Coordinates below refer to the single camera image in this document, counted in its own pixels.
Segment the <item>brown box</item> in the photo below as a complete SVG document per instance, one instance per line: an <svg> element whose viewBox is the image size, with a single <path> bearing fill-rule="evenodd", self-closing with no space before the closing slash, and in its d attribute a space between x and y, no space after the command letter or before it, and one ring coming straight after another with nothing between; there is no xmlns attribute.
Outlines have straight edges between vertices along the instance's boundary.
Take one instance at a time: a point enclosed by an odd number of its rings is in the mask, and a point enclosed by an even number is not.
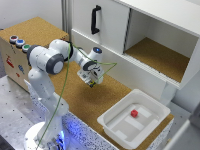
<svg viewBox="0 0 200 150"><path fill-rule="evenodd" d="M0 31L0 50L6 74L28 91L24 79L28 81L28 65L26 54L15 45L10 44L9 38L17 35L29 45L41 45L48 47L55 39L69 40L69 35L53 26L47 21L36 17L10 28Z"/></svg>

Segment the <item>white wall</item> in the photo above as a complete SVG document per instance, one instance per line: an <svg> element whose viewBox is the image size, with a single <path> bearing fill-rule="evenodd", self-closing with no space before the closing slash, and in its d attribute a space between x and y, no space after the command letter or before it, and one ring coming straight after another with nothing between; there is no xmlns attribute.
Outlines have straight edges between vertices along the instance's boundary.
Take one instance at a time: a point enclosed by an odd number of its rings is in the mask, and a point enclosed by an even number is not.
<svg viewBox="0 0 200 150"><path fill-rule="evenodd" d="M200 102L200 71L180 91L177 91L173 102L192 112Z"/></svg>
<svg viewBox="0 0 200 150"><path fill-rule="evenodd" d="M0 28L41 17L62 29L61 0L0 0Z"/></svg>

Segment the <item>white round base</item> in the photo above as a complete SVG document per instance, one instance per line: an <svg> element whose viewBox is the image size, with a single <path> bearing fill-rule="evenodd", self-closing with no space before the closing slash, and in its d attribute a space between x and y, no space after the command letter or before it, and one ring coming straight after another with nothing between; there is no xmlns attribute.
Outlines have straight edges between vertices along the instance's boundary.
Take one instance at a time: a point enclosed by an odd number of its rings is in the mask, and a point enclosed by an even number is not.
<svg viewBox="0 0 200 150"><path fill-rule="evenodd" d="M38 124L35 124L32 126L25 134L24 138L24 149L25 150L36 150L37 144L34 141L34 138L36 137L37 133L39 130L42 128L44 125L44 122L40 122Z"/></svg>

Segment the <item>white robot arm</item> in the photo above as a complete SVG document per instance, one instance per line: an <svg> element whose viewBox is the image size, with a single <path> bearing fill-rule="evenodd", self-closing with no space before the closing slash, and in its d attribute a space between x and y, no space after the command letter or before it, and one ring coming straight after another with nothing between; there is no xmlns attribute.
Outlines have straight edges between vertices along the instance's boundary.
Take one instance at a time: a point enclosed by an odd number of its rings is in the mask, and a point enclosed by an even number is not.
<svg viewBox="0 0 200 150"><path fill-rule="evenodd" d="M28 74L30 84L40 99L42 99L41 103L48 109L48 113L45 114L45 124L34 139L38 143L53 116L59 100L59 96L55 93L55 88L48 74L58 74L62 70L64 62L69 59L69 62L75 61L81 67L81 70L77 74L85 83L90 85L90 87L93 87L96 83L100 84L103 81L102 75L104 71L97 62L102 61L102 50L94 47L87 55L82 49L78 50L72 44L57 39L50 43L48 49L38 45L32 45L27 51L27 59L32 66ZM43 149L50 149L52 147L50 145L55 146L55 144L51 143L55 141L63 130L61 117L68 112L69 106L64 99L61 99L61 104L45 136L42 138L40 147Z"/></svg>

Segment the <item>white drawer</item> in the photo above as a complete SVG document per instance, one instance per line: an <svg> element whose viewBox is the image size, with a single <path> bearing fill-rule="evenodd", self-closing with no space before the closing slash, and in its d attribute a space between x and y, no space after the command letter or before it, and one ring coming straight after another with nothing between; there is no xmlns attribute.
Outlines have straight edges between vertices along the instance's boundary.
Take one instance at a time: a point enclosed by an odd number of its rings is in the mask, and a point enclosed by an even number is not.
<svg viewBox="0 0 200 150"><path fill-rule="evenodd" d="M96 5L96 28L91 33L92 10ZM130 9L113 0L74 0L72 28L119 54L123 53Z"/></svg>
<svg viewBox="0 0 200 150"><path fill-rule="evenodd" d="M168 86L166 81L149 73L144 68L141 68L137 65L137 62L128 60L124 55L99 45L92 39L87 38L75 30L72 30L72 41L76 46L82 47L87 53L89 53L93 47L101 48L103 50L103 62L117 63L117 65L108 72L108 75L125 86L131 89L140 89L158 100L160 100L163 93L165 93L164 90ZM110 68L110 66L105 65L102 67L105 71Z"/></svg>

